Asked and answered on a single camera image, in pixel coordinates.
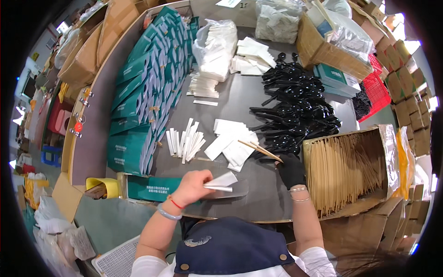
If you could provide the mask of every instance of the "black glove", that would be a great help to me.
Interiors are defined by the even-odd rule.
[[[289,189],[295,185],[306,185],[303,163],[293,153],[280,156],[282,163],[277,164],[283,184]]]

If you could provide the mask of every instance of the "box of chopsticks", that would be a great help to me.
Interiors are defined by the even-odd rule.
[[[392,125],[305,140],[303,160],[321,220],[367,211],[399,187]]]

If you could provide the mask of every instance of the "blue stool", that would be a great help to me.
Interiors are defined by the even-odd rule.
[[[49,145],[43,146],[43,149],[41,151],[42,163],[47,165],[52,165],[57,168],[61,167],[62,165],[58,162],[58,158],[62,155],[62,150],[63,150],[62,148],[54,146],[49,146]],[[46,153],[51,154],[50,160],[46,159]]]

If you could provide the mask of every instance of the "woman's left hand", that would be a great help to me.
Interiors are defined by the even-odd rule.
[[[183,176],[179,187],[172,193],[171,197],[179,206],[186,207],[203,196],[215,192],[215,190],[203,187],[204,183],[212,181],[212,179],[212,173],[207,169],[190,171]]]

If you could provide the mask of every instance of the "floor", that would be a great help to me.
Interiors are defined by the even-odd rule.
[[[393,124],[396,126],[390,106],[360,123],[360,129],[366,129],[373,124]],[[30,144],[29,153],[33,157],[33,166],[36,171],[44,173],[53,188],[60,175],[60,168],[41,163],[40,151],[34,144]],[[154,212],[149,207],[122,199],[93,200],[83,196],[75,215],[75,222],[77,226],[85,226],[96,254],[104,254],[138,236]],[[177,225],[167,254],[175,251],[180,240],[181,231]],[[170,255],[168,260],[172,261],[173,256]],[[98,276],[90,262],[86,262],[85,269],[88,276]]]

